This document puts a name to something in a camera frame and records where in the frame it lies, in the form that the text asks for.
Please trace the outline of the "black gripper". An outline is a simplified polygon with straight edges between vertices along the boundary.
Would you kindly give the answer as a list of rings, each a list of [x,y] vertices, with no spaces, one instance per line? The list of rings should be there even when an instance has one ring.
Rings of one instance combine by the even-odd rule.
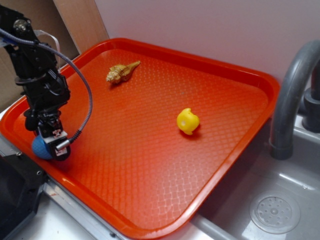
[[[48,149],[52,159],[65,161],[71,154],[67,137],[53,138],[63,131],[60,108],[70,99],[66,78],[59,72],[46,72],[39,78],[23,84],[29,109],[24,112],[25,128],[49,138]]]

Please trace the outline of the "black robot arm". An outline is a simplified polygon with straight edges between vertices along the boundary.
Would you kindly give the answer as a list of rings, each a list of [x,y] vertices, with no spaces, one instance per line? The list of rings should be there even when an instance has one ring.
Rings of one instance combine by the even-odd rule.
[[[60,108],[70,99],[70,91],[54,54],[38,46],[28,18],[5,6],[0,7],[0,36],[17,76],[15,83],[23,88],[29,105],[23,115],[25,128],[36,134],[33,153],[44,160],[66,160],[70,147],[57,150],[57,146],[68,139]]]

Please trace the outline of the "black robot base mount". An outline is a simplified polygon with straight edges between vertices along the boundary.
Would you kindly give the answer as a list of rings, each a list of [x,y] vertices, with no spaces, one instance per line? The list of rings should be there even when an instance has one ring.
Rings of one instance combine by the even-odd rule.
[[[47,174],[22,152],[0,157],[0,238],[9,240],[37,214]]]

